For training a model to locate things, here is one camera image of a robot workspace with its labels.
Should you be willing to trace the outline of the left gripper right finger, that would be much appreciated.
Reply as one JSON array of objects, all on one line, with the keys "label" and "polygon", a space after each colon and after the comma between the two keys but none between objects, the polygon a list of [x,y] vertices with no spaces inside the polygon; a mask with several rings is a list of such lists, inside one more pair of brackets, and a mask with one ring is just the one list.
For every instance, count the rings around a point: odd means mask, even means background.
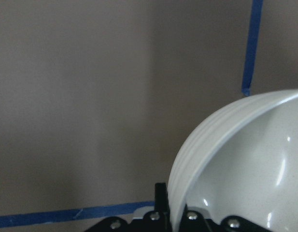
[{"label": "left gripper right finger", "polygon": [[209,212],[197,207],[184,207],[180,221],[181,232],[268,232],[267,228],[245,218],[230,215],[216,223]]}]

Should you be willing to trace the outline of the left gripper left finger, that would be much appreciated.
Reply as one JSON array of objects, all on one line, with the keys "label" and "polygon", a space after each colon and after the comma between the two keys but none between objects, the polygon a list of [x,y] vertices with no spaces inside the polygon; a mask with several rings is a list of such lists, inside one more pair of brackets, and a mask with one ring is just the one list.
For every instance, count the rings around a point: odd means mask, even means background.
[{"label": "left gripper left finger", "polygon": [[121,217],[107,217],[93,225],[88,232],[170,232],[170,210],[166,183],[155,184],[153,206],[137,208],[131,222]]}]

